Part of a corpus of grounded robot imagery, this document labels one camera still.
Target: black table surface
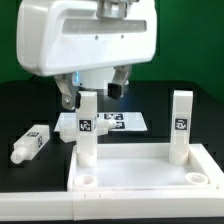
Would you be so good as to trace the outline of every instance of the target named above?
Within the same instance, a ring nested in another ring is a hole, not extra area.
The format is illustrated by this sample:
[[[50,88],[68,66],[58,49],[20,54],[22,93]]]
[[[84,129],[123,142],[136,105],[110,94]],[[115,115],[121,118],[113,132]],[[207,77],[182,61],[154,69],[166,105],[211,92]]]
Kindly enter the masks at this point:
[[[134,81],[119,100],[98,96],[98,112],[141,112],[148,128],[145,132],[109,132],[98,137],[98,142],[169,142],[172,96],[176,89],[194,93],[190,143],[203,144],[223,169],[224,105],[190,82]],[[69,112],[61,106],[61,93],[54,81],[2,83],[0,102],[0,193],[66,191],[75,142],[65,144],[54,132],[60,113]],[[51,139],[32,161],[15,165],[10,160],[13,144],[34,124],[49,125]],[[116,220],[119,222],[224,223],[224,218]]]

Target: green background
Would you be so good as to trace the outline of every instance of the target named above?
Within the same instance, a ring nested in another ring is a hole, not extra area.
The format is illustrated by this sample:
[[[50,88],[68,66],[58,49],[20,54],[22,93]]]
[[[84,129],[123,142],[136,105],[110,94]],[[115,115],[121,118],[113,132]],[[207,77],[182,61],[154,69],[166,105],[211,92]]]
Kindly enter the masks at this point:
[[[16,59],[19,4],[0,0],[0,82],[31,77]],[[156,55],[131,79],[192,81],[224,103],[224,0],[157,0],[156,8]]]

